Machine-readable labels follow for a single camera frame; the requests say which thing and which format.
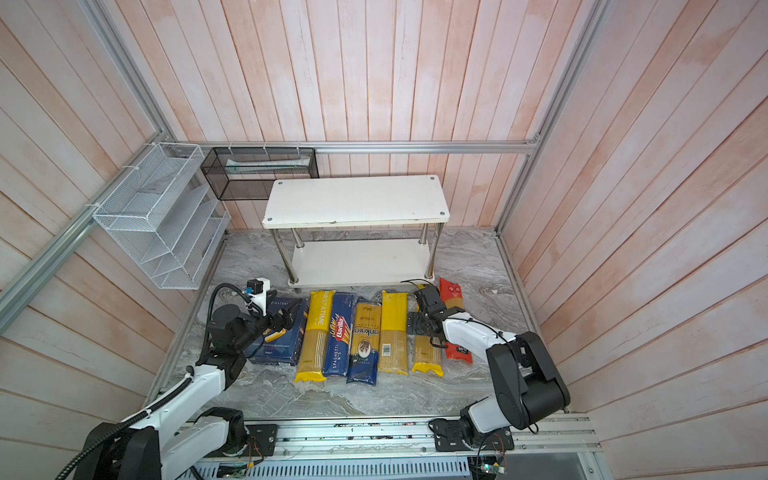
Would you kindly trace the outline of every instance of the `shelf top board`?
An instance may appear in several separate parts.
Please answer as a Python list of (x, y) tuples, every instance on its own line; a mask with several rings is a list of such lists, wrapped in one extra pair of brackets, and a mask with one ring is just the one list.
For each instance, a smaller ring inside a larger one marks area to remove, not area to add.
[(275, 180), (264, 228), (445, 223), (436, 175)]

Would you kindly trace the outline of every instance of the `metal shelf leg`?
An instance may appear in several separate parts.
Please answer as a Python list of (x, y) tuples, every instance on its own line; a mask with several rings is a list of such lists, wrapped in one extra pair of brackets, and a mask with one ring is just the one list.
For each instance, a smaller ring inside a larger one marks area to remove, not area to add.
[(444, 223), (437, 223), (435, 225), (435, 241), (432, 243), (432, 249), (429, 252), (429, 263), (427, 263), (427, 271), (424, 274), (424, 278), (427, 280), (435, 278), (435, 253), (437, 253), (437, 243), (438, 240), (440, 240), (440, 234), (442, 233), (442, 228), (444, 226)]
[(427, 244), (427, 229), (429, 228), (429, 223), (424, 223), (422, 226), (422, 234), (419, 237), (419, 245), (426, 245)]
[(283, 241), (280, 239), (277, 228), (270, 229), (270, 233), (272, 234), (272, 239), (275, 240), (277, 251), (280, 252), (280, 256), (283, 258), (283, 263), (285, 264), (286, 270), (288, 271), (288, 283), (290, 285), (296, 285), (299, 282), (299, 276), (296, 275), (296, 271), (293, 269), (293, 265), (291, 265), (290, 260), (288, 260), (285, 245), (283, 245)]
[(296, 248), (304, 248), (304, 242), (299, 237), (299, 232), (295, 228), (290, 229), (293, 232), (293, 239), (296, 241)]

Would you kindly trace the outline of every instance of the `barilla logo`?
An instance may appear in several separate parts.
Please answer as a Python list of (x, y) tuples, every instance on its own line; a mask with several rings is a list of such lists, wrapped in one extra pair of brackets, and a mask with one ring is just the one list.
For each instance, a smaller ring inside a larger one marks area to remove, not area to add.
[(344, 317), (336, 314), (336, 318), (334, 318), (331, 323), (333, 324), (333, 338), (348, 343), (349, 328), (346, 325)]
[(366, 327), (355, 327), (355, 333), (362, 333), (363, 335), (379, 335), (377, 329), (371, 329)]

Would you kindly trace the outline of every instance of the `shelf lower board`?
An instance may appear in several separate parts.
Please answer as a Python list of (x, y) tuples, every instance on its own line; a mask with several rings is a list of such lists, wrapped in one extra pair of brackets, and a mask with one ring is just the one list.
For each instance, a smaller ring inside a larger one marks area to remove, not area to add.
[(428, 244), (398, 238), (305, 242), (293, 249), (292, 264), (295, 287), (307, 287), (394, 285), (423, 278), (428, 262)]

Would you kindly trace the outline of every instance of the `red pasta package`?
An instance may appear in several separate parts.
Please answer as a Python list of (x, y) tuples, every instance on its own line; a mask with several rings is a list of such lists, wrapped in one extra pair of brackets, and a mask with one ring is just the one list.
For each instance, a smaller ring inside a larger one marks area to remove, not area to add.
[[(464, 308), (464, 299), (462, 298), (462, 288), (457, 283), (451, 283), (448, 280), (440, 279), (440, 300), (445, 302), (445, 306), (448, 308), (457, 306), (458, 308)], [(445, 356), (450, 359), (464, 360), (467, 363), (472, 363), (472, 354), (463, 346), (454, 345), (453, 343), (446, 342), (448, 349), (445, 351)]]

